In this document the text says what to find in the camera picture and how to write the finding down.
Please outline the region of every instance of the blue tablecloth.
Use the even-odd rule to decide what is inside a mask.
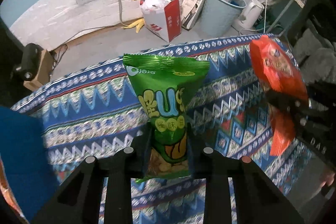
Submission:
[[[279,39],[274,39],[291,55]],[[260,35],[218,38],[160,49],[146,54],[190,56],[209,60],[210,70],[189,104],[188,119],[208,145],[223,155],[249,155],[287,194],[310,151],[298,140],[280,157],[269,155],[273,132],[268,105],[251,68],[249,43]],[[122,58],[107,60],[48,83],[12,107],[43,120],[49,162],[62,183],[88,155],[113,155],[141,134],[147,116],[129,83]],[[100,222],[104,220],[106,183]],[[202,223],[205,181],[182,178],[132,181],[134,223]],[[234,194],[232,219],[236,221]]]

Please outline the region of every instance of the floor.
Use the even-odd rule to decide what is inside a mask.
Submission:
[[[223,35],[223,37],[233,36],[238,36],[238,32],[232,27]],[[174,38],[171,43],[179,44],[207,38],[212,37],[204,33],[199,24],[196,23],[194,28],[189,31],[182,29],[182,33]],[[68,43],[68,50],[55,68],[51,80],[56,80],[87,66],[114,59],[124,53],[136,53],[167,44],[145,27],[139,33],[135,32],[135,28],[101,29]]]
[[[238,36],[238,32],[233,28],[223,34],[223,37],[231,36]],[[179,44],[207,38],[212,37],[202,32],[199,24],[196,24],[190,31],[182,29],[181,35],[171,43]],[[55,68],[51,80],[56,80],[98,62],[117,58],[124,53],[136,53],[167,44],[146,28],[142,28],[139,33],[135,32],[135,28],[122,29],[119,27],[98,30],[67,44],[68,50]],[[311,223],[326,202],[326,199],[318,194],[319,176],[323,166],[324,164],[319,159],[312,159],[287,196],[306,223]]]

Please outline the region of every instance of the white brick wall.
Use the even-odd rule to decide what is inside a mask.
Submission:
[[[138,1],[122,0],[122,3],[124,21],[142,16]],[[39,0],[10,30],[23,45],[33,42],[52,50],[78,32],[75,37],[94,31],[81,30],[118,23],[118,0],[93,0],[85,5],[77,5],[75,0]]]

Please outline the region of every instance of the green snack bag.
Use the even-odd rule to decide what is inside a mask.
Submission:
[[[185,106],[202,85],[209,62],[189,57],[124,54],[123,63],[155,128],[146,179],[189,175]]]

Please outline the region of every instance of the kettle handle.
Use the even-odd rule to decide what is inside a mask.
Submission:
[[[247,14],[255,7],[257,6],[255,3],[250,2],[249,5],[243,10],[243,12],[240,14],[239,19],[243,22],[246,20]]]

